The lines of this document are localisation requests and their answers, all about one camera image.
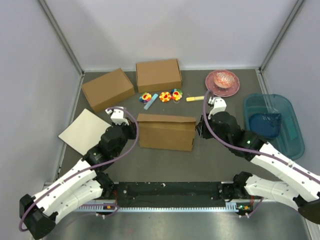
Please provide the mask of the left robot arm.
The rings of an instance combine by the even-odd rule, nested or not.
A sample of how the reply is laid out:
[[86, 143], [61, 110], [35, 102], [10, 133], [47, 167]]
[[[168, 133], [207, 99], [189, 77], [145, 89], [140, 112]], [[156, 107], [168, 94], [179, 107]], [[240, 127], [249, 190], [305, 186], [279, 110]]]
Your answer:
[[91, 200], [109, 198], [115, 191], [115, 184], [104, 171], [125, 156], [122, 150], [128, 140], [137, 141], [138, 138], [136, 121], [109, 126], [98, 144], [71, 170], [41, 192], [26, 194], [19, 200], [19, 230], [28, 231], [39, 240], [73, 210]]

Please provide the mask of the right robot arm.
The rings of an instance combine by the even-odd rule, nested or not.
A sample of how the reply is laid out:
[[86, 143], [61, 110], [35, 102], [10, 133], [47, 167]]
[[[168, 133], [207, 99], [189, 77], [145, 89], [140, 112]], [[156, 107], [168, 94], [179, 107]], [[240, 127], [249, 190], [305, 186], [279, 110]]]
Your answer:
[[204, 139], [214, 138], [234, 155], [272, 173], [279, 180], [266, 180], [241, 172], [233, 178], [233, 192], [239, 198], [257, 196], [274, 200], [298, 211], [305, 219], [320, 223], [320, 177], [280, 153], [265, 138], [243, 130], [234, 116], [221, 111], [204, 113], [196, 130]]

